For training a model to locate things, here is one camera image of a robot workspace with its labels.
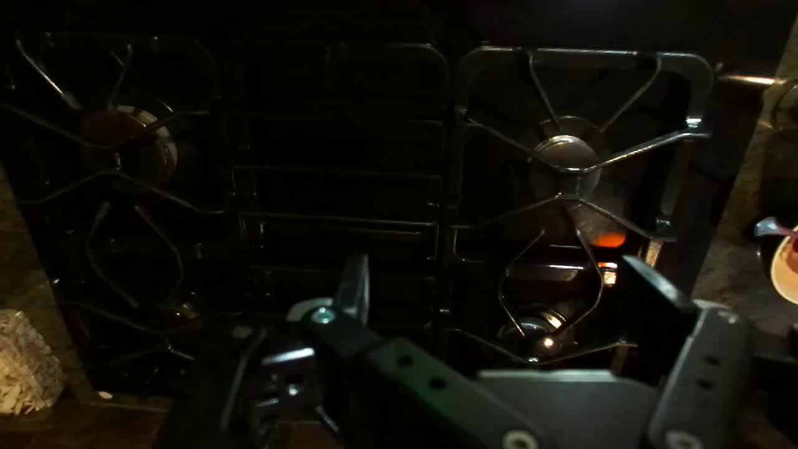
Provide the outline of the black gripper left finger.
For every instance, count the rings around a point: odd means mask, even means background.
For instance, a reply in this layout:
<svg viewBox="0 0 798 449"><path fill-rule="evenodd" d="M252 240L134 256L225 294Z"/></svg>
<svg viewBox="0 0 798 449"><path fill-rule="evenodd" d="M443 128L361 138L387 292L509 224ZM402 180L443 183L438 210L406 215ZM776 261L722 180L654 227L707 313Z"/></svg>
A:
<svg viewBox="0 0 798 449"><path fill-rule="evenodd" d="M509 401L328 299L298 301L286 318L315 346L322 415L348 449L554 449Z"/></svg>

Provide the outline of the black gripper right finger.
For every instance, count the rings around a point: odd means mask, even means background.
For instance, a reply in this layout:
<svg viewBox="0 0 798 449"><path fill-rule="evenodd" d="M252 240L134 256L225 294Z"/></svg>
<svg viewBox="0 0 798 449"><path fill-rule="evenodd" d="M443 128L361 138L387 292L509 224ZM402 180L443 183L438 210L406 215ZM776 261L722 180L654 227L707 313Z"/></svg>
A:
<svg viewBox="0 0 798 449"><path fill-rule="evenodd" d="M747 378L751 325L729 306L685 297L639 256L620 261L620 305L640 358L658 372L645 423L651 449L729 449Z"/></svg>

